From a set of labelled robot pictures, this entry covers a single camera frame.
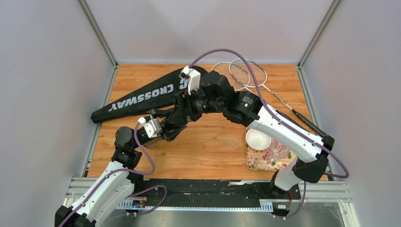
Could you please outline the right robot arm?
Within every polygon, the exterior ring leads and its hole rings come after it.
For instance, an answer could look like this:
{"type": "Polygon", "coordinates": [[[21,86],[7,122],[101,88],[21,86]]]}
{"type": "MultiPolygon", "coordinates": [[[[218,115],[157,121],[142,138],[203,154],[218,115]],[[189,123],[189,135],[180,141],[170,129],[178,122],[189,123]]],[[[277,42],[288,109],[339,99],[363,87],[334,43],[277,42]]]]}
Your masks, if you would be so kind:
{"type": "Polygon", "coordinates": [[[179,132],[203,114],[221,113],[228,121],[260,131],[295,153],[297,159],[278,170],[270,184],[270,193],[282,198],[295,184],[317,183],[325,174],[333,137],[313,135],[280,115],[260,96],[235,91],[227,77],[211,71],[198,80],[198,92],[188,89],[175,96],[172,112],[163,120],[166,131],[179,132]]]}

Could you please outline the black Crossway racket bag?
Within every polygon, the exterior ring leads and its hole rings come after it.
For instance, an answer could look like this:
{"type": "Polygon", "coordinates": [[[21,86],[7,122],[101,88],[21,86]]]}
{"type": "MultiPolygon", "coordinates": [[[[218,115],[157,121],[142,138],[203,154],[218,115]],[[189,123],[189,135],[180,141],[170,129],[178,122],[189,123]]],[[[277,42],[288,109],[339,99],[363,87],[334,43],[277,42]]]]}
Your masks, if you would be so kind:
{"type": "Polygon", "coordinates": [[[101,123],[127,116],[146,114],[154,108],[174,105],[175,94],[188,87],[188,80],[179,76],[182,70],[183,68],[174,70],[94,111],[90,117],[92,122],[101,123]]]}

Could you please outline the clear plastic tube lid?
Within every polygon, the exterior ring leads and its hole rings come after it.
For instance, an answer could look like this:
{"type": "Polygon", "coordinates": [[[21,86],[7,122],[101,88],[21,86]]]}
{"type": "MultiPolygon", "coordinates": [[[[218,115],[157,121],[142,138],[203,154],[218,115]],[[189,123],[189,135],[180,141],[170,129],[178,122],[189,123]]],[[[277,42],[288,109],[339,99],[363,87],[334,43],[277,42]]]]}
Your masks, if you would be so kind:
{"type": "Polygon", "coordinates": [[[239,146],[239,140],[236,137],[227,137],[225,145],[228,149],[236,149],[239,146]]]}

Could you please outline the black shuttlecock tube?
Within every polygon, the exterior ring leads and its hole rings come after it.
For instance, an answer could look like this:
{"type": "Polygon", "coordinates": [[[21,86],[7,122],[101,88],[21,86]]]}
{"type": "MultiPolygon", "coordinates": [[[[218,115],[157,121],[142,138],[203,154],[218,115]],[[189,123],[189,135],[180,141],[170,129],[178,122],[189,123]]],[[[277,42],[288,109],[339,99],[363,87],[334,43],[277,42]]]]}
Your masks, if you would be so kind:
{"type": "Polygon", "coordinates": [[[146,134],[144,128],[143,128],[143,130],[144,130],[144,133],[145,133],[145,135],[146,135],[146,139],[144,139],[143,145],[144,145],[146,148],[152,148],[152,147],[154,147],[156,144],[158,144],[159,142],[161,142],[161,141],[164,140],[164,139],[161,137],[160,134],[159,134],[159,137],[156,137],[156,138],[149,138],[149,137],[147,136],[147,134],[146,134]]]}

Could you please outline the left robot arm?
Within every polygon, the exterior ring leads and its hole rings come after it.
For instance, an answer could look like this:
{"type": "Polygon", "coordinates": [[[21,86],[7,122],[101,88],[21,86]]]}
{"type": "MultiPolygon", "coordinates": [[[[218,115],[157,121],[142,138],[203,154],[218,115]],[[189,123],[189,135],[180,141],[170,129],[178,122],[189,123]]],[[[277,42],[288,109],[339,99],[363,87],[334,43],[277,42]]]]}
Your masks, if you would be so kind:
{"type": "Polygon", "coordinates": [[[56,227],[99,227],[126,198],[147,192],[143,179],[156,165],[144,145],[157,139],[172,141],[190,119],[184,110],[152,109],[134,128],[120,127],[115,134],[115,152],[95,183],[69,207],[55,213],[56,227]]]}

